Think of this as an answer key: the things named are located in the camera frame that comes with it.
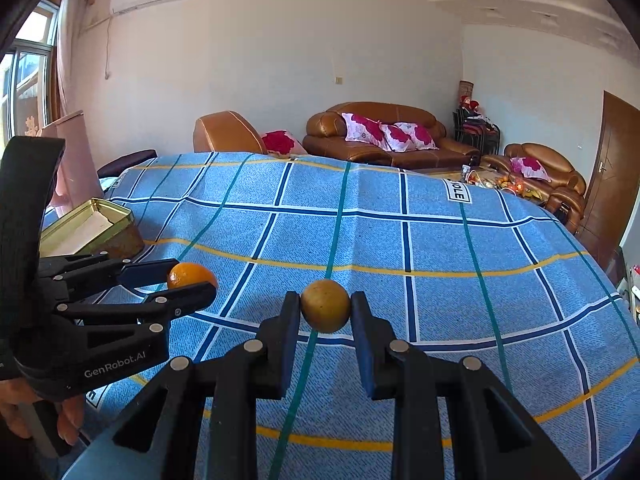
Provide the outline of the person's left hand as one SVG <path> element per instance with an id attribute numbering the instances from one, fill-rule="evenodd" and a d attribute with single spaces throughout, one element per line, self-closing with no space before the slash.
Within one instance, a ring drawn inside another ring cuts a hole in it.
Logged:
<path id="1" fill-rule="evenodd" d="M 41 399 L 24 378 L 2 380 L 1 419 L 17 437 L 27 439 L 34 435 Z M 85 397 L 74 396 L 56 409 L 55 422 L 58 436 L 69 445 L 75 445 L 85 418 Z"/>

